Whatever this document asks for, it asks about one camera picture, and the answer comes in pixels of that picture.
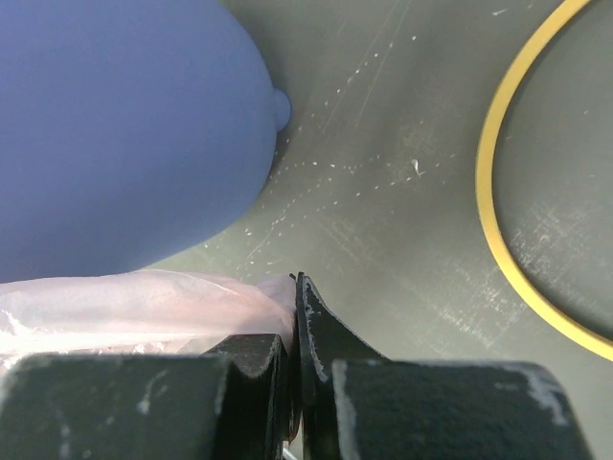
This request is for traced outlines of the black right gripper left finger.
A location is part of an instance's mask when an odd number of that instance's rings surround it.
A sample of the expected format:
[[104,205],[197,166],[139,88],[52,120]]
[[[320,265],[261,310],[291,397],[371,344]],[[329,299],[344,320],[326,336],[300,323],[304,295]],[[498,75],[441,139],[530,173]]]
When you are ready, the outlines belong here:
[[1,358],[5,459],[278,459],[297,432],[296,311],[196,353]]

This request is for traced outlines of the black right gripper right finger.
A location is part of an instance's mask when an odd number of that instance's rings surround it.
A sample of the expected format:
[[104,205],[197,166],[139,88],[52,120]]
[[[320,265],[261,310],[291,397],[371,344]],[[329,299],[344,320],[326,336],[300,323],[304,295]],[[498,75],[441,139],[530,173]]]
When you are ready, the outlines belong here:
[[296,281],[307,459],[589,459],[563,388],[522,361],[392,360]]

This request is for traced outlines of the pink plastic trash bag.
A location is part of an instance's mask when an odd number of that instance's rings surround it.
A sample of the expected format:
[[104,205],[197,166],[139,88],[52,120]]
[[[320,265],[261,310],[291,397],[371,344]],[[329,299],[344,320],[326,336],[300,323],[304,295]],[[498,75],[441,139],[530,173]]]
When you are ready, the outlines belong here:
[[293,341],[296,282],[257,285],[193,272],[137,270],[1,286],[1,358],[46,353],[206,351],[238,334]]

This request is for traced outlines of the blue trash bin yellow rim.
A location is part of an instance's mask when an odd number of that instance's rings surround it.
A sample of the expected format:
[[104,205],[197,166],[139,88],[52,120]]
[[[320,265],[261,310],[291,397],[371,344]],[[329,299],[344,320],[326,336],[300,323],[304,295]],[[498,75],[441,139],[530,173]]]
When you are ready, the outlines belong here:
[[154,264],[238,220],[289,100],[216,1],[1,5],[1,279]]

